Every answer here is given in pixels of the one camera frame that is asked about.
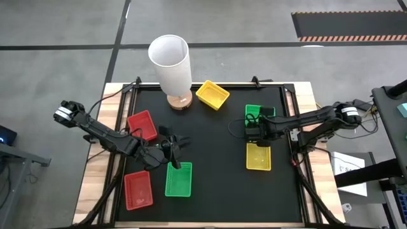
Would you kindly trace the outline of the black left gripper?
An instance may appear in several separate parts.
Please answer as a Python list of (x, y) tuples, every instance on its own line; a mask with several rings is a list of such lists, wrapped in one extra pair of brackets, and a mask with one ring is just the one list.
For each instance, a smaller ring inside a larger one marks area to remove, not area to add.
[(179, 148), (187, 147), (191, 143), (190, 137), (176, 135), (174, 143), (169, 140), (163, 140), (156, 146), (148, 146), (144, 139), (139, 141), (139, 147), (136, 150), (136, 161), (144, 166), (144, 170), (153, 170), (163, 164), (171, 163), (173, 168), (180, 169), (180, 152), (174, 152), (174, 146)]

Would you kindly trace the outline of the green plastic basket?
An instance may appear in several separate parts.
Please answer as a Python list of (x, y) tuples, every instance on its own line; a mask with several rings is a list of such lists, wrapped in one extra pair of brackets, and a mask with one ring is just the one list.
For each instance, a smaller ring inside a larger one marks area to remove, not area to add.
[(165, 196), (190, 197), (192, 171), (193, 164), (191, 162), (181, 162), (180, 169), (176, 169), (171, 164), (168, 164), (165, 184)]
[(259, 118), (260, 117), (265, 117), (261, 116), (259, 114), (259, 109), (260, 105), (253, 105), (253, 104), (246, 104), (245, 105), (245, 126), (248, 127), (250, 125), (257, 125), (259, 123)]

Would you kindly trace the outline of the yellow plastic basket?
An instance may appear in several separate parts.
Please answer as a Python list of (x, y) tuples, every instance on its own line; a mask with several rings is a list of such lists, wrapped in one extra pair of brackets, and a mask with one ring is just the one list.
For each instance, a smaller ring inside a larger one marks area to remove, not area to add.
[(249, 170), (270, 171), (272, 168), (271, 147), (246, 144), (246, 168)]
[(230, 93), (219, 85), (206, 80), (197, 90), (196, 96), (200, 101), (217, 111), (230, 96)]

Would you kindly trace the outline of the red plastic basket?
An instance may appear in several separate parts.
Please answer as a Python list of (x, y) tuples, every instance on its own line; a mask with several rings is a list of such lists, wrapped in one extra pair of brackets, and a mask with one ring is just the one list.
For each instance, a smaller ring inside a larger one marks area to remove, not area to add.
[(147, 141), (157, 138), (155, 124), (148, 110), (141, 111), (127, 118), (133, 136), (142, 137)]
[(148, 171), (124, 175), (125, 203), (128, 211), (153, 205), (150, 175)]

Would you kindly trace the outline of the black table mat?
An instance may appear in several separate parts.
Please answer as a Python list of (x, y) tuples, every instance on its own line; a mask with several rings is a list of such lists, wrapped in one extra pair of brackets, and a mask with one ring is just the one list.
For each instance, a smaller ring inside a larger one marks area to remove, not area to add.
[(136, 111), (148, 110), (157, 125), (171, 126), (188, 136), (181, 161), (193, 164), (190, 197), (166, 197), (165, 165), (150, 173), (153, 205), (128, 211), (118, 207), (118, 221), (299, 223), (300, 202), (296, 174), (286, 138), (271, 143), (270, 171), (245, 166), (243, 139), (246, 104), (270, 106), (284, 115), (280, 87), (231, 88), (219, 110), (195, 99), (184, 111), (173, 110), (163, 92), (141, 90)]

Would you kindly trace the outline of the white shade table lamp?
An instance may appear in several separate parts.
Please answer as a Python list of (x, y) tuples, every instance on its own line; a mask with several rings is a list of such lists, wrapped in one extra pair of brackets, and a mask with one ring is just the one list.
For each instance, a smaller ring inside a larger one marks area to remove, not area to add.
[(150, 44), (148, 57), (170, 107), (176, 110), (188, 108), (193, 96), (190, 51), (187, 42), (173, 34), (162, 35)]

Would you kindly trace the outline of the white cardboard box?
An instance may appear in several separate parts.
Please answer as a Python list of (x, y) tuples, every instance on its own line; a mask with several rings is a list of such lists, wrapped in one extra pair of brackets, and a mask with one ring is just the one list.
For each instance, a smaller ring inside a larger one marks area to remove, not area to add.
[[(362, 158), (357, 158), (355, 156), (334, 151), (331, 154), (331, 165), (333, 168), (333, 173), (336, 176), (352, 170), (365, 168), (365, 161)], [(338, 188), (338, 190), (364, 197), (368, 196), (366, 183), (344, 186)]]

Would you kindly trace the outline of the black equipment cart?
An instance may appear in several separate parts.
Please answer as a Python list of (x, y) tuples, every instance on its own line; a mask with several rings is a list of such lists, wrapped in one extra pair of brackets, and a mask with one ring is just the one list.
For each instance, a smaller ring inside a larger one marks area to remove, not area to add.
[(395, 86), (373, 88), (371, 93), (398, 165), (407, 178), (407, 117), (398, 109), (407, 104), (407, 80)]

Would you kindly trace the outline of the hazard striped floor mat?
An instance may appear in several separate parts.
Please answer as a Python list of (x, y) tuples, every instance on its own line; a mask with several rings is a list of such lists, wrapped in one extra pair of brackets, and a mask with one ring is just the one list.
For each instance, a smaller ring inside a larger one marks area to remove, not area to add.
[(406, 11), (304, 11), (291, 17), (301, 42), (407, 41)]

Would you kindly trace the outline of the blue crate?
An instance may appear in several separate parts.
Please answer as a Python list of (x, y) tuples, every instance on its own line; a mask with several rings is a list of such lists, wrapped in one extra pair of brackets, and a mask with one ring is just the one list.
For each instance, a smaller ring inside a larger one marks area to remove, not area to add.
[(400, 206), (401, 217), (404, 223), (407, 223), (407, 189), (406, 188), (396, 188), (397, 201)]

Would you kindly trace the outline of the grey desk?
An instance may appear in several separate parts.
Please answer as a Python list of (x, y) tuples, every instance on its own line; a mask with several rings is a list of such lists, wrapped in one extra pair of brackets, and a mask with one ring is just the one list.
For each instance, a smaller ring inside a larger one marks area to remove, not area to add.
[(30, 172), (31, 165), (38, 163), (42, 167), (48, 167), (51, 158), (38, 156), (21, 149), (0, 144), (0, 156), (5, 159), (6, 193), (0, 193), (0, 228), (6, 228), (13, 218), (15, 208), (25, 188), (25, 179)]

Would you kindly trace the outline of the black device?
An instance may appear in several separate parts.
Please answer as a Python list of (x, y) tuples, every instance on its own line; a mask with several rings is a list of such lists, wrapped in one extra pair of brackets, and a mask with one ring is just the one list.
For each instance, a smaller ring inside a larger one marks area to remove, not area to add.
[(9, 128), (0, 125), (0, 144), (13, 146), (17, 133)]

